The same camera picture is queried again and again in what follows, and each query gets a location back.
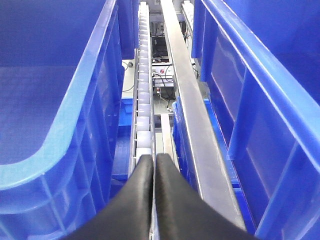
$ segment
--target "cable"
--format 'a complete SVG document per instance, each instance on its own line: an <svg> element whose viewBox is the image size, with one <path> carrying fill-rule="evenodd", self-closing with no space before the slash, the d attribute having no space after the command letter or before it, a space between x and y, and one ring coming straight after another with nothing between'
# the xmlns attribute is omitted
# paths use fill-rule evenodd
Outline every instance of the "cable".
<svg viewBox="0 0 320 240"><path fill-rule="evenodd" d="M168 105L169 103L167 102L167 100L165 100L162 96L161 96L161 87L160 87L160 90L159 90L159 97L160 97L160 99L159 99L159 104L160 104L160 100L163 100L163 101L165 101L165 103Z"/></svg>
<svg viewBox="0 0 320 240"><path fill-rule="evenodd" d="M122 92L129 92L131 89L134 88L135 85L132 85L132 87L130 87L128 90L123 90Z"/></svg>
<svg viewBox="0 0 320 240"><path fill-rule="evenodd" d="M170 68L170 66L172 66L173 64L172 63L170 63L169 64L169 66L166 68L166 70L165 70L165 72L164 72L164 77L165 77L165 79L169 82L169 83L172 83L174 80L173 80L173 78L171 78L171 80L168 80L168 78L167 78L167 71L168 71L168 69Z"/></svg>
<svg viewBox="0 0 320 240"><path fill-rule="evenodd" d="M158 37L164 37L165 36L165 34L164 33L162 33L162 34L160 34L160 35L153 35L153 36L151 36L152 38L158 38Z"/></svg>
<svg viewBox="0 0 320 240"><path fill-rule="evenodd" d="M155 27L155 32L154 32L154 35L157 35L157 31L158 31L158 22L156 23L156 27Z"/></svg>
<svg viewBox="0 0 320 240"><path fill-rule="evenodd" d="M199 77L199 72L198 72L198 70L197 70L197 69L195 69L193 66L192 66L192 68L193 68L193 70L195 70L195 71L196 71L196 79L198 79L198 77Z"/></svg>
<svg viewBox="0 0 320 240"><path fill-rule="evenodd" d="M188 30L185 31L184 35L183 35L183 39L184 41L186 41L186 39L190 37L190 35L188 36Z"/></svg>
<svg viewBox="0 0 320 240"><path fill-rule="evenodd" d="M169 108L169 105L170 105L170 101L171 101L172 99L169 99L168 100L168 105L166 106L166 108Z"/></svg>
<svg viewBox="0 0 320 240"><path fill-rule="evenodd" d="M126 65L126 68L124 69L126 71L129 68L129 65L125 61L122 61L122 63Z"/></svg>
<svg viewBox="0 0 320 240"><path fill-rule="evenodd" d="M154 75L159 76L160 79L161 79L161 81L162 81L163 86L166 87L166 84L165 84L164 79L162 78L162 76L161 76L159 73L157 73L157 72L155 72ZM173 97L173 93L169 94L167 88L165 88L164 90L165 90L166 94L168 95L168 99L175 100L175 98Z"/></svg>

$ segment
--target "metal beam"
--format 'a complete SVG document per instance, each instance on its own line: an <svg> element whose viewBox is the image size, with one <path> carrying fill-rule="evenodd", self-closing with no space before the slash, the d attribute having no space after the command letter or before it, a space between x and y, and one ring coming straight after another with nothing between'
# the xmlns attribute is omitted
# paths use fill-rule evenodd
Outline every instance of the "metal beam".
<svg viewBox="0 0 320 240"><path fill-rule="evenodd" d="M171 0L161 0L164 33L181 99L197 188L201 198L240 228L245 228L220 148L190 63Z"/></svg>

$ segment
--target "metal rail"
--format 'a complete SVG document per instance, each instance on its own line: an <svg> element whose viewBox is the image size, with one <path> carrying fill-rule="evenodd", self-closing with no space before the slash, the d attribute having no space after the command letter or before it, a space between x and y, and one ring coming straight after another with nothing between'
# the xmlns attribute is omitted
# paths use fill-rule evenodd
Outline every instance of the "metal rail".
<svg viewBox="0 0 320 240"><path fill-rule="evenodd" d="M133 80L133 96L132 96L132 120L130 134L130 157L128 165L128 177L132 174L136 166L135 154L137 142L135 141L137 132L137 107L138 107L138 50L135 51L135 72Z"/></svg>
<svg viewBox="0 0 320 240"><path fill-rule="evenodd" d="M216 136L195 78L171 0L161 0L164 33L181 99L188 144L201 198L240 228L245 228Z"/></svg>

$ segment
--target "black rubber pad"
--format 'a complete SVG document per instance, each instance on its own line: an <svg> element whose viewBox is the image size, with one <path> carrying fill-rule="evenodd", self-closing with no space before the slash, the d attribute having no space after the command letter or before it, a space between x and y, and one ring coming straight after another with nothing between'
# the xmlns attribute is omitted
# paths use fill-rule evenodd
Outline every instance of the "black rubber pad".
<svg viewBox="0 0 320 240"><path fill-rule="evenodd" d="M256 240L206 204L175 167L158 154L155 205L161 240Z"/></svg>
<svg viewBox="0 0 320 240"><path fill-rule="evenodd" d="M151 155L141 156L131 177L107 207L65 240L148 240L153 175Z"/></svg>

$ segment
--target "blue plastic crate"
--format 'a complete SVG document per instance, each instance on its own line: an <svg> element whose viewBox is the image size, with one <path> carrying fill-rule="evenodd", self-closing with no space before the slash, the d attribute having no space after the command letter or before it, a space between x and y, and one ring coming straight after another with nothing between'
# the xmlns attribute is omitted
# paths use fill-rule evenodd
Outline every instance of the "blue plastic crate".
<svg viewBox="0 0 320 240"><path fill-rule="evenodd" d="M320 234L319 23L316 0L195 1L192 56L261 239Z"/></svg>
<svg viewBox="0 0 320 240"><path fill-rule="evenodd" d="M132 110L133 99L123 98L121 100L119 128L112 171L112 178L121 181L128 178Z"/></svg>
<svg viewBox="0 0 320 240"><path fill-rule="evenodd" d="M0 1L0 239L60 238L109 201L138 14L119 5Z"/></svg>

